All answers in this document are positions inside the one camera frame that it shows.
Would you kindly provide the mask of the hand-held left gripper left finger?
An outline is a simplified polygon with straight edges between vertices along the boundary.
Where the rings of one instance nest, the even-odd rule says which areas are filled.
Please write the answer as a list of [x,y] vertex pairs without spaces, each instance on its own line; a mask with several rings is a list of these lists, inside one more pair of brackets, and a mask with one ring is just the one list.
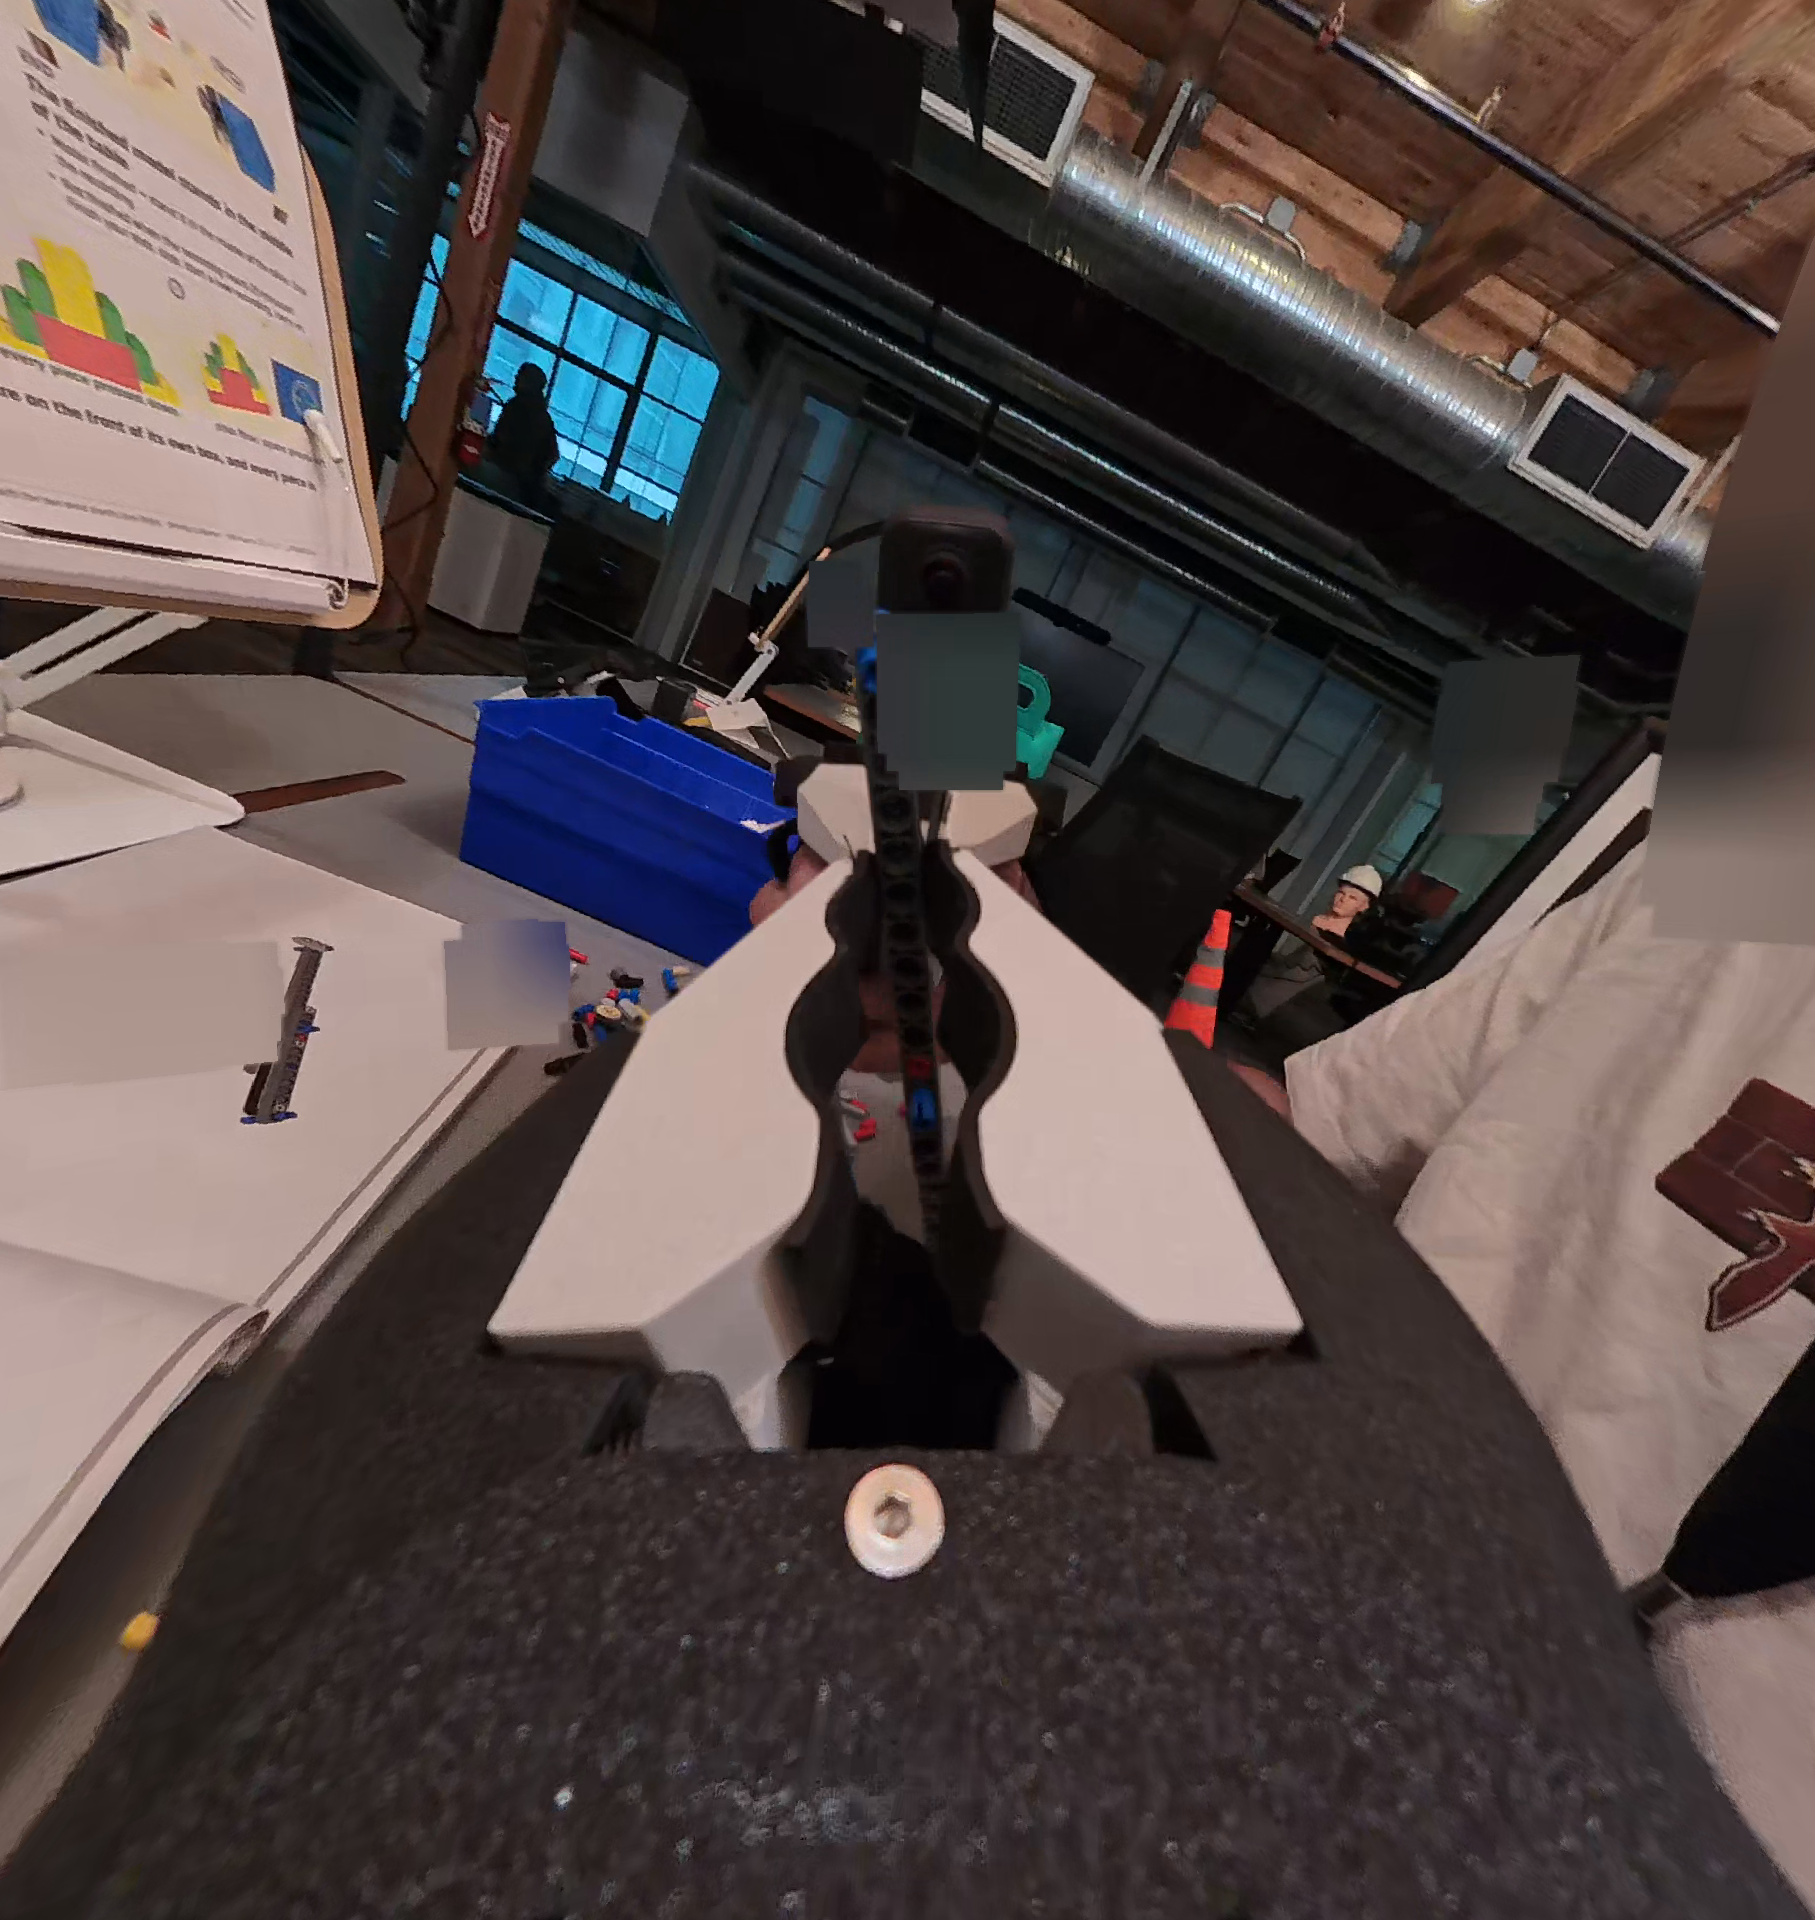
[[799,1447],[799,1386],[780,1377],[809,1335],[779,1246],[838,1140],[787,1035],[852,874],[826,866],[632,1047],[489,1321],[499,1347],[702,1374],[751,1447]]

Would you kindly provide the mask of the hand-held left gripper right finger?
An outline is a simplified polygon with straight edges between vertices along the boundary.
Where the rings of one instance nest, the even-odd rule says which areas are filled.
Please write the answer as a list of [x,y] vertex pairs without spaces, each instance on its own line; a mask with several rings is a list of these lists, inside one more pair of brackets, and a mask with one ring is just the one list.
[[976,854],[929,856],[937,1045],[966,1088],[937,1277],[1017,1371],[1005,1447],[1087,1381],[1282,1352],[1306,1313],[1156,1016]]

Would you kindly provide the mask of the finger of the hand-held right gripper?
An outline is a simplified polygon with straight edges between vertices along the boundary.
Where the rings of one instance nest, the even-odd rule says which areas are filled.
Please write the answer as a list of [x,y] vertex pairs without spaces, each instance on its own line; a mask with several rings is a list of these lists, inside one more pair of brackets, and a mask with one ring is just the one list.
[[818,764],[799,786],[797,827],[811,856],[835,866],[874,854],[872,786],[864,764]]
[[944,849],[953,856],[968,854],[995,871],[1017,868],[1029,856],[1038,825],[1040,804],[1024,782],[961,789],[947,794]]

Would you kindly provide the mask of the grey and black lego beam assembly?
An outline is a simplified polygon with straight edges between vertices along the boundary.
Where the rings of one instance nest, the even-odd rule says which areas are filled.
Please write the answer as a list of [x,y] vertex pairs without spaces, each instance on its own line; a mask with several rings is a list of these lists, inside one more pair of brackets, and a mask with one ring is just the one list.
[[947,1174],[937,1065],[937,973],[929,949],[922,886],[925,832],[920,801],[900,782],[881,750],[874,641],[855,656],[855,702],[864,724],[864,765],[879,862],[881,972],[895,999],[903,1117],[918,1183],[922,1243],[936,1253]]

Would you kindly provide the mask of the pile of mixed small lego pieces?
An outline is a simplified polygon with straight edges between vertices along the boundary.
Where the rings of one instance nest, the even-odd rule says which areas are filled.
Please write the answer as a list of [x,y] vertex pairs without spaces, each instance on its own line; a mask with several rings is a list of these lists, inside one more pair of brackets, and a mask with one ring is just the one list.
[[570,1011],[567,1047],[547,1060],[543,1072],[562,1077],[611,1038],[637,1036],[651,1024],[651,977],[632,968],[610,968],[594,975],[589,951],[570,946]]

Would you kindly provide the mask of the lego instruction booklet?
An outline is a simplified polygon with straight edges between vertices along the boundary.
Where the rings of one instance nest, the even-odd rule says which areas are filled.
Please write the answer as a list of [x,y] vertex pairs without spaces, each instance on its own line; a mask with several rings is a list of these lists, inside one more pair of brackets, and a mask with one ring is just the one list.
[[495,1069],[458,927],[224,828],[0,885],[0,1647]]

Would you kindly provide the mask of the orange traffic cone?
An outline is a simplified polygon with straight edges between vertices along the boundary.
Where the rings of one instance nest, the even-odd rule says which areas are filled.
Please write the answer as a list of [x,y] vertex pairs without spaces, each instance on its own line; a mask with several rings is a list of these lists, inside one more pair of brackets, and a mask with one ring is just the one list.
[[1169,1035],[1188,1035],[1197,1045],[1212,1050],[1220,1021],[1222,990],[1227,980],[1227,956],[1234,939],[1234,915],[1227,908],[1217,908],[1203,932],[1197,951],[1193,951],[1181,975],[1181,987],[1169,1006],[1162,1031]]

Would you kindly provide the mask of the blue plastic bin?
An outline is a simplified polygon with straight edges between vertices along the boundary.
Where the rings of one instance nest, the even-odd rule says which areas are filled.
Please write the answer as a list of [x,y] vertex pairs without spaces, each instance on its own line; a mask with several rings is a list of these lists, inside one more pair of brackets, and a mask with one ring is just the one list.
[[601,695],[499,695],[475,718],[465,864],[702,968],[748,936],[797,822],[770,770]]

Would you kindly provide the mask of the white vent grille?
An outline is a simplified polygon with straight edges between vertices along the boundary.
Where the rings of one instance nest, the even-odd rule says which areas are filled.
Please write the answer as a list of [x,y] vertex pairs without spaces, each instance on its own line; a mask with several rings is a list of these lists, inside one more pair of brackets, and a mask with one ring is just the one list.
[[[961,138],[973,119],[959,47],[905,20],[895,27],[920,47],[922,116]],[[1052,187],[1077,143],[1094,90],[1094,71],[1011,13],[995,12],[983,104],[983,151],[1017,174]]]
[[1507,467],[1616,538],[1647,550],[1691,511],[1710,462],[1623,402],[1562,371],[1541,387]]

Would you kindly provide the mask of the printed instruction sheet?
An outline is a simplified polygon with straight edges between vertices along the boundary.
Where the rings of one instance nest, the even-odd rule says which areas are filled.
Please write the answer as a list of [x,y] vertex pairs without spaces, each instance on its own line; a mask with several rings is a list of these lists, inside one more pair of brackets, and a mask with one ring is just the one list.
[[0,533],[373,583],[333,272],[269,3],[0,1]]

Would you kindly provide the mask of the white pedestal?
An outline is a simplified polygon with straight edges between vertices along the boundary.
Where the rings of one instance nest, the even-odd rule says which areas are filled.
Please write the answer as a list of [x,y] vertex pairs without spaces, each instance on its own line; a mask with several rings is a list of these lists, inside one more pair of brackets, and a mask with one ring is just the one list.
[[475,631],[518,637],[553,532],[553,516],[511,496],[458,484],[427,607]]

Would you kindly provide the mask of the silver air duct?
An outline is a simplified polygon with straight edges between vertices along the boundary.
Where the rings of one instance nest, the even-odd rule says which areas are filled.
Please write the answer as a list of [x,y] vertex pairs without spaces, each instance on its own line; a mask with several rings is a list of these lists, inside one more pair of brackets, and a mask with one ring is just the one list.
[[[1282,399],[1454,496],[1620,598],[1688,629],[1712,516],[1688,496],[1703,458],[1567,371],[1522,385],[1388,315],[1294,252],[1272,226],[1212,204],[1123,146],[1079,131],[1055,174],[1040,245],[1113,298]],[[1538,463],[1562,416],[1614,428],[1620,453],[1664,460],[1672,489],[1649,527]]]

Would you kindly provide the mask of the wooden post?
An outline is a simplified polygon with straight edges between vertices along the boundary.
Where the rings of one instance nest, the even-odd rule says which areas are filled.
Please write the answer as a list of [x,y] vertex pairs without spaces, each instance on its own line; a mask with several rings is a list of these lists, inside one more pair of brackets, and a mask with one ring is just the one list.
[[461,197],[453,214],[434,307],[396,457],[385,515],[386,579],[369,631],[415,631],[427,610],[434,566],[461,474],[461,443],[472,400],[480,390],[499,303],[507,279],[518,225],[536,174],[538,148],[559,90],[559,73],[577,5],[574,1],[475,3],[489,35],[465,27],[458,49],[473,78],[472,131]]

